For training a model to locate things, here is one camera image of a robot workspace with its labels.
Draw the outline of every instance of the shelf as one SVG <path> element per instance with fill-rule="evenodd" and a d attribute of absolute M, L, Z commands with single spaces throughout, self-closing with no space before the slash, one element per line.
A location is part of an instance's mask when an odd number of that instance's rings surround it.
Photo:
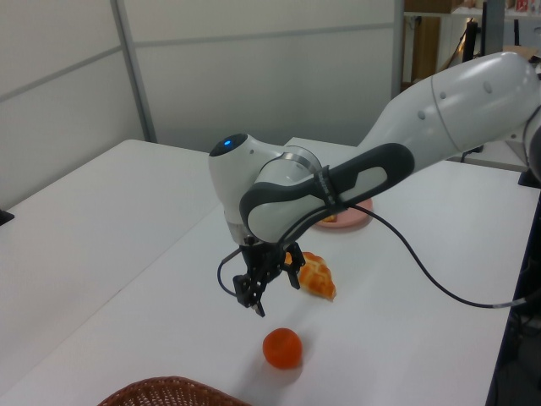
<path fill-rule="evenodd" d="M 478 18 L 481 19 L 483 10 L 481 8 L 468 8 L 468 7 L 459 7 L 451 14 L 442 14 L 442 13 L 417 13 L 417 12 L 405 12 L 405 16 L 426 16 L 426 17 L 455 17 L 455 18 Z M 541 22 L 541 14 L 528 14 L 526 12 L 519 12 L 513 9 L 507 9 L 505 11 L 506 20 L 514 19 L 531 19 Z"/>

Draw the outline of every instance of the plate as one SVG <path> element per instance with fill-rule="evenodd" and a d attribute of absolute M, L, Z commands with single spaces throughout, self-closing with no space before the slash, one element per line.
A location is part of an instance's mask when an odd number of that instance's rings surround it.
<path fill-rule="evenodd" d="M 374 208 L 372 199 L 362 201 L 361 203 L 358 203 L 357 206 L 361 206 L 370 211 Z M 317 222 L 316 225 L 323 228 L 348 228 L 361 224 L 366 225 L 370 219 L 368 214 L 355 209 L 347 209 L 342 213 L 338 213 L 336 217 L 336 222 Z"/>

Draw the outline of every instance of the orange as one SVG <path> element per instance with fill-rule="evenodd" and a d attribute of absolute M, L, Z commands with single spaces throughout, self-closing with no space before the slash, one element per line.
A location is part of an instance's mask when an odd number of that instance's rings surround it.
<path fill-rule="evenodd" d="M 294 331 L 277 328 L 263 340 L 263 355 L 267 362 L 276 368 L 295 368 L 303 357 L 303 343 Z"/>

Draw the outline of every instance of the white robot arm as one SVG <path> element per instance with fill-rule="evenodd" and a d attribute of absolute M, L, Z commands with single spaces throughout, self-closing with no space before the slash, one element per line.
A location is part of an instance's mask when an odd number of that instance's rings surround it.
<path fill-rule="evenodd" d="M 541 87 L 532 67 L 503 52 L 463 63 L 393 99 L 351 157 L 321 168 L 300 147 L 237 134 L 210 153 L 210 173 L 248 273 L 233 279 L 240 303 L 264 314 L 260 297 L 281 270 L 297 288 L 294 241 L 312 224 L 487 141 L 523 136 L 541 178 Z M 294 254 L 284 266 L 285 250 Z"/>

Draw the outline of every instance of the black cable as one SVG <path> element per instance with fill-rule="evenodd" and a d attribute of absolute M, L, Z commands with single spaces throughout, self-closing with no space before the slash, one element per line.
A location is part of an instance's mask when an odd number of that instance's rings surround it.
<path fill-rule="evenodd" d="M 220 265 L 218 266 L 218 273 L 217 273 L 217 277 L 218 277 L 218 283 L 220 284 L 220 287 L 227 293 L 227 294 L 231 294 L 231 296 L 234 296 L 235 298 L 237 297 L 237 295 L 232 292 L 231 290 L 229 290 L 228 288 L 226 288 L 226 285 L 223 284 L 223 282 L 221 281 L 221 268 L 226 265 L 226 263 L 228 263 L 232 258 L 234 258 L 235 256 L 238 255 L 238 253 L 240 252 L 240 248 L 234 250 L 231 254 L 229 254 L 228 256 L 226 256 L 223 260 L 221 260 L 220 262 Z"/>
<path fill-rule="evenodd" d="M 323 211 L 325 208 L 317 208 L 313 209 L 312 211 L 306 213 L 304 216 L 299 218 L 290 228 L 287 229 L 287 231 L 280 237 L 277 244 L 282 245 L 284 244 L 284 240 L 287 238 L 287 236 L 298 227 L 298 225 L 302 222 L 304 222 L 307 218 L 312 217 L 314 214 L 318 213 L 319 211 Z"/>
<path fill-rule="evenodd" d="M 404 243 L 404 245 L 406 245 L 407 250 L 412 255 L 413 259 L 417 262 L 417 265 L 419 265 L 419 268 L 421 268 L 421 271 L 423 271 L 424 275 L 439 290 L 441 290 L 444 294 L 446 294 L 448 296 L 451 296 L 454 300 L 457 300 L 457 301 L 459 301 L 459 302 L 461 302 L 461 303 L 463 303 L 465 305 L 469 305 L 469 306 L 472 306 L 472 307 L 480 307 L 480 308 L 483 308 L 483 309 L 502 309 L 502 308 L 505 308 L 505 307 L 517 307 L 518 305 L 524 305 L 527 302 L 530 302 L 530 301 L 532 301 L 534 299 L 537 299 L 537 298 L 541 297 L 541 289 L 539 289 L 538 291 L 534 292 L 533 294 L 528 295 L 525 298 L 520 298 L 520 299 L 517 299 L 517 300 L 513 300 L 511 302 L 498 303 L 498 304 L 492 304 L 491 305 L 491 304 L 483 304 L 483 303 L 471 302 L 469 300 L 465 300 L 465 299 L 463 299 L 463 298 L 461 298 L 459 296 L 456 296 L 454 293 L 448 291 L 446 288 L 441 286 L 438 283 L 438 281 L 436 281 L 432 277 L 432 275 L 430 275 L 430 273 L 424 267 L 423 262 L 421 262 L 421 260 L 417 256 L 417 254 L 415 254 L 415 251 L 413 250 L 412 246 L 407 242 L 407 240 L 404 238 L 404 236 L 396 228 L 394 228 L 394 226 L 392 224 L 387 222 L 384 218 L 382 218 L 382 217 L 378 216 L 377 214 L 373 213 L 372 211 L 365 209 L 364 207 L 355 206 L 355 205 L 351 205 L 350 207 L 352 209 L 359 210 L 359 211 L 362 211 L 363 213 L 368 214 L 372 218 L 375 218 L 377 221 L 379 221 L 382 224 L 384 224 L 385 226 L 387 226 Z"/>

